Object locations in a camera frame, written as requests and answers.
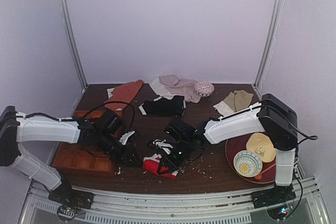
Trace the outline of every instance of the red tray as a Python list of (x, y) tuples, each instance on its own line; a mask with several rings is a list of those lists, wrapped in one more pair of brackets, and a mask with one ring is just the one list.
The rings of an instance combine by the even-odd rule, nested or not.
[[(261, 180), (256, 180), (254, 177), (252, 177), (252, 178), (243, 177), (239, 173), (237, 173), (236, 169), (234, 168), (233, 159), (235, 158), (235, 156), (238, 152), (246, 150), (246, 143), (249, 140), (249, 138), (251, 137), (251, 135), (252, 134), (248, 134), (248, 135), (228, 139), (226, 141), (226, 144), (225, 144), (226, 159), (227, 159), (230, 167), (235, 171), (235, 173), (238, 174), (244, 180), (250, 181), (250, 182), (255, 183), (255, 184), (273, 183), (275, 181), (275, 171), (276, 171), (275, 167), (268, 170), (267, 172), (263, 173), (263, 177), (261, 178)], [(263, 163), (261, 171), (267, 169), (268, 167), (270, 167), (274, 163), (275, 163), (275, 159), (270, 163)]]

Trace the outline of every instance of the orange utensil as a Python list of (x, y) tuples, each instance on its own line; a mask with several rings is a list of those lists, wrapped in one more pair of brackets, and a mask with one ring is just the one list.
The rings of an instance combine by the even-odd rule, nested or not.
[(270, 167), (268, 167), (267, 169), (263, 170), (261, 173), (259, 173), (258, 175), (256, 175), (254, 178), (256, 180), (261, 180), (262, 174), (265, 173), (265, 172), (267, 172), (268, 170), (271, 170), (275, 165), (276, 165), (275, 163), (272, 164)]

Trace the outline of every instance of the yellow bowl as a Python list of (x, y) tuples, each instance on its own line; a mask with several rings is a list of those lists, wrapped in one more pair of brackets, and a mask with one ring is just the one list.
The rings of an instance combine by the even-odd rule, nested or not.
[(262, 133), (254, 133), (246, 143), (246, 149), (260, 157), (264, 163), (272, 162), (276, 151), (271, 139)]

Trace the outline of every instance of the beige cloth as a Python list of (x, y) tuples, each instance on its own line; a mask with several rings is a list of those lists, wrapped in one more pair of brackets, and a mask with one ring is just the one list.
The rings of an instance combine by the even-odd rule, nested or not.
[(214, 105), (214, 108), (223, 116), (231, 115), (237, 111), (246, 109), (252, 101), (253, 94), (245, 90), (231, 92), (223, 101)]

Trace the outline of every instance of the patterned bowl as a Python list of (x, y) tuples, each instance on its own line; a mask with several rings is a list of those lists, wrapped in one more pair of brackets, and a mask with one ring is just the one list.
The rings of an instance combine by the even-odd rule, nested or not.
[(260, 157), (249, 151), (238, 152), (233, 159), (233, 164), (238, 174), (249, 178), (258, 175), (263, 168)]
[(194, 88), (200, 97), (208, 97), (215, 90), (215, 87), (208, 81), (199, 81), (195, 83)]

